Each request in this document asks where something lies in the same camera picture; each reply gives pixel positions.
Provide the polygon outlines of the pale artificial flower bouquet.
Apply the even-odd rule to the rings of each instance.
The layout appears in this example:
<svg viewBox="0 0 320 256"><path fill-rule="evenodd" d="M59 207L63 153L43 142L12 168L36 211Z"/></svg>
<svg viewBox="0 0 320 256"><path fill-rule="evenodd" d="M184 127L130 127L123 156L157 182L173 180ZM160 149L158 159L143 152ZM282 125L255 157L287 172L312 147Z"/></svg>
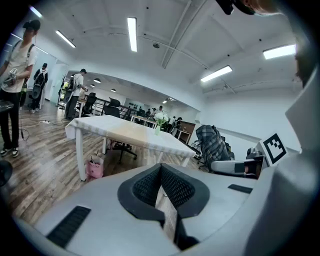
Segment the pale artificial flower bouquet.
<svg viewBox="0 0 320 256"><path fill-rule="evenodd" d="M159 135L163 124L169 121L168 115L164 112L159 112L154 115L156 122L155 135Z"/></svg>

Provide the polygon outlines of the wooden desk with white legs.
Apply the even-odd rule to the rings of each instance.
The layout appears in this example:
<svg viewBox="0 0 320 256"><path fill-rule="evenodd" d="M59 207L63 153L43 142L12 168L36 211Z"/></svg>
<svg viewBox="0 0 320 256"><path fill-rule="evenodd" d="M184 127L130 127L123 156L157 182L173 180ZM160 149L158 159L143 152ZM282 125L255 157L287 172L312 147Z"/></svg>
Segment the wooden desk with white legs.
<svg viewBox="0 0 320 256"><path fill-rule="evenodd" d="M144 126L146 125L146 123L151 124L151 127L152 127L153 129L155 129L156 126L157 126L157 123L156 123L155 121L149 120L149 119L144 118L144 117L142 117L142 116L132 115L130 121L131 121L131 122L135 122L136 120L142 121Z"/></svg>

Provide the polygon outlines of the white ceiling light panel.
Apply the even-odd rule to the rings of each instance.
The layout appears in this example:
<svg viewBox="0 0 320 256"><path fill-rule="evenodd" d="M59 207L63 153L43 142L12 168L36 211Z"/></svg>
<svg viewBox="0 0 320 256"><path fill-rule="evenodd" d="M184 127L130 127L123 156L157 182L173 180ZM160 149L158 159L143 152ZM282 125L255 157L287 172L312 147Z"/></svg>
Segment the white ceiling light panel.
<svg viewBox="0 0 320 256"><path fill-rule="evenodd" d="M137 46L137 19L135 17L127 18L127 26L128 26L128 35L129 35L129 43L130 48L133 52L138 51Z"/></svg>
<svg viewBox="0 0 320 256"><path fill-rule="evenodd" d="M42 18L42 14L35 8L33 7L32 5L29 6L29 9L39 18Z"/></svg>
<svg viewBox="0 0 320 256"><path fill-rule="evenodd" d="M59 30L56 30L55 33L62 38L69 46L71 46L72 48L76 48L76 46Z"/></svg>
<svg viewBox="0 0 320 256"><path fill-rule="evenodd" d="M280 46L272 49L267 49L267 50L264 50L262 53L266 60L279 58L283 56L295 55L296 45L291 44L291 45Z"/></svg>
<svg viewBox="0 0 320 256"><path fill-rule="evenodd" d="M232 71L233 71L232 68L229 65L227 65L227 66L225 66L225 67L223 67L223 68L221 68L221 69L219 69L219 70L217 70L217 71L215 71L215 72L213 72L213 73L201 78L200 81L203 82L203 83L206 83L206 82L208 82L210 80L213 80L215 78L223 76L223 75L225 75L227 73L230 73Z"/></svg>

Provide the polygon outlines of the black metal railing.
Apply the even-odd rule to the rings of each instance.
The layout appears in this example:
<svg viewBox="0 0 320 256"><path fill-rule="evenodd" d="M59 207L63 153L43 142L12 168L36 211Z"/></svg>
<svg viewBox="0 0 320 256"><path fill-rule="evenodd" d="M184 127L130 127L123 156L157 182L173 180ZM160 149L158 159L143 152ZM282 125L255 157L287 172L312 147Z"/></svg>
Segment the black metal railing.
<svg viewBox="0 0 320 256"><path fill-rule="evenodd" d="M92 107L93 108L92 114L94 116L105 115L104 106L108 106L109 103L110 103L110 99L104 100L104 99L97 98L95 103L93 104L93 107ZM117 108L119 109L119 112L120 112L120 118L126 119L126 120L129 120L132 117L132 115L136 115L138 112L136 109L126 107L124 105L120 105Z"/></svg>

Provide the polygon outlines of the pink shopping bag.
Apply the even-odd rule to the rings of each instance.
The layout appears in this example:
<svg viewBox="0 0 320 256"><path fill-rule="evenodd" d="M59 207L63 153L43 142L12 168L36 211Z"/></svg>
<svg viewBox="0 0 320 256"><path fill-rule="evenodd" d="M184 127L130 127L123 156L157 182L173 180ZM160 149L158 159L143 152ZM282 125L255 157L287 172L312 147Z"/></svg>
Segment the pink shopping bag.
<svg viewBox="0 0 320 256"><path fill-rule="evenodd" d="M86 161L86 174L95 179L102 178L104 175L104 160L97 155L92 155Z"/></svg>

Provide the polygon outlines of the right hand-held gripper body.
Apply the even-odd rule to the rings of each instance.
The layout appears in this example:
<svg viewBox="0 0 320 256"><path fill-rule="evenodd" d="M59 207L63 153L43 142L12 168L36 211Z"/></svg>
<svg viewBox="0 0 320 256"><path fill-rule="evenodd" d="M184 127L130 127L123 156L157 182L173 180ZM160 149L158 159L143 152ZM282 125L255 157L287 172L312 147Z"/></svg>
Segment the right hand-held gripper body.
<svg viewBox="0 0 320 256"><path fill-rule="evenodd" d="M288 155L288 150L284 146L277 132L273 132L267 138L261 139L255 147L247 151L247 160L253 159L261 162L262 171L265 168L275 166L280 160Z"/></svg>

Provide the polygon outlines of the brown cabinet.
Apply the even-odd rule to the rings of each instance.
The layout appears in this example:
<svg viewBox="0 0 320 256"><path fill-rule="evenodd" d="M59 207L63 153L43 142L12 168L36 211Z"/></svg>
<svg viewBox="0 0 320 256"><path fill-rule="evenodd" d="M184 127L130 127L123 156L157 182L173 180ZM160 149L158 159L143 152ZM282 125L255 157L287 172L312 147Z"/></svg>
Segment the brown cabinet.
<svg viewBox="0 0 320 256"><path fill-rule="evenodd" d="M178 129L177 139L187 145L190 141L195 126L196 125L194 123L180 121L180 129Z"/></svg>

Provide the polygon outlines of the black swivel office chair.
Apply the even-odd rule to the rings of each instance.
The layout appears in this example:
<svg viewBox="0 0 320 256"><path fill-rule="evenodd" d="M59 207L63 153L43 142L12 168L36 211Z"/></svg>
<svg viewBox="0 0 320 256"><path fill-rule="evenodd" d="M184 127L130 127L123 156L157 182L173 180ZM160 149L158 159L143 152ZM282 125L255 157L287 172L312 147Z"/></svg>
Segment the black swivel office chair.
<svg viewBox="0 0 320 256"><path fill-rule="evenodd" d="M96 93L94 92L91 92L87 99L86 99L86 102L82 108L82 113L81 113L81 116L84 117L85 115L89 115L92 113L93 111L93 105L94 103L96 102Z"/></svg>

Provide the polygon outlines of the large black mesh office chair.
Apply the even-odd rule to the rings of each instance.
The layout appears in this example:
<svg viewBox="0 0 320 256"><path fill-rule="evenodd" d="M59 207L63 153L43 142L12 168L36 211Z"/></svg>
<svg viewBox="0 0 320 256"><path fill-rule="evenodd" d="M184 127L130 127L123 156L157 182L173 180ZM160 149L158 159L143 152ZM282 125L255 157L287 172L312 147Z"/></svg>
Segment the large black mesh office chair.
<svg viewBox="0 0 320 256"><path fill-rule="evenodd" d="M108 105L103 107L104 114L106 116L113 116L116 118L120 118L120 101L117 99L110 98L110 102ZM109 147L110 150L120 151L120 157L118 163L122 163L123 153L127 152L134 156L134 160L137 160L138 156L132 151L132 146L130 144L120 142L120 141L111 141L111 145Z"/></svg>

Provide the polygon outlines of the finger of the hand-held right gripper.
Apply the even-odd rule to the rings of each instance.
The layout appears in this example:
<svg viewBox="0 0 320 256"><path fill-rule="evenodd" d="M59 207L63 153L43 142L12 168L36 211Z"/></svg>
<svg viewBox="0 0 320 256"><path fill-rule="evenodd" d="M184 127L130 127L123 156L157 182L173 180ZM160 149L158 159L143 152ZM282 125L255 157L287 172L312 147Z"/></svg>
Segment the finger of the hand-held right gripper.
<svg viewBox="0 0 320 256"><path fill-rule="evenodd" d="M259 161L254 159L223 160L213 161L211 163L211 171L213 173L239 178L255 179L257 177L258 167Z"/></svg>

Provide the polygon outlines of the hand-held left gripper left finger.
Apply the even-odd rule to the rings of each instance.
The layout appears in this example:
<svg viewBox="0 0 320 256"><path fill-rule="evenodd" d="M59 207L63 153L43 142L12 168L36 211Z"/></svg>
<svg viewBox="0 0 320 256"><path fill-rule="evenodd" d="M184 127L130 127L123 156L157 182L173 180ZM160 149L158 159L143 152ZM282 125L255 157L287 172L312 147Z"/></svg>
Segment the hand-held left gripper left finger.
<svg viewBox="0 0 320 256"><path fill-rule="evenodd" d="M118 188L127 179L147 170L138 167L91 181L55 203L34 227L44 236L76 206L90 213L66 246L81 256L171 256L180 249L168 238L160 223L140 220L118 200Z"/></svg>

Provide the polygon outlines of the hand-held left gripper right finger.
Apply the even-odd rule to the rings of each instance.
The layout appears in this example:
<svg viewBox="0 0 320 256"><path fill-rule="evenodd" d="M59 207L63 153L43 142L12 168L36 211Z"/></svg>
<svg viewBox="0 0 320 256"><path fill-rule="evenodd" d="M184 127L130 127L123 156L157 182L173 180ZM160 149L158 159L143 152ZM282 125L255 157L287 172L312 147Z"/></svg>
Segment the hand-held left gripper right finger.
<svg viewBox="0 0 320 256"><path fill-rule="evenodd" d="M212 174L163 163L160 202L168 232L180 250L186 250L221 228L244 204L256 180Z"/></svg>

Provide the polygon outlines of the dark plaid folding umbrella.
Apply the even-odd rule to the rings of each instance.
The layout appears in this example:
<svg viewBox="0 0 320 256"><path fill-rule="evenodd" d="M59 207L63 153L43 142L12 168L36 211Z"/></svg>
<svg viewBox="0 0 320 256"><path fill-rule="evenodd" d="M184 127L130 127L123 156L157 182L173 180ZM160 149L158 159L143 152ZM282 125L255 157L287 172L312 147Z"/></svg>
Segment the dark plaid folding umbrella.
<svg viewBox="0 0 320 256"><path fill-rule="evenodd" d="M230 161L225 141L214 125L202 125L196 131L200 143L202 158L207 166L215 161Z"/></svg>

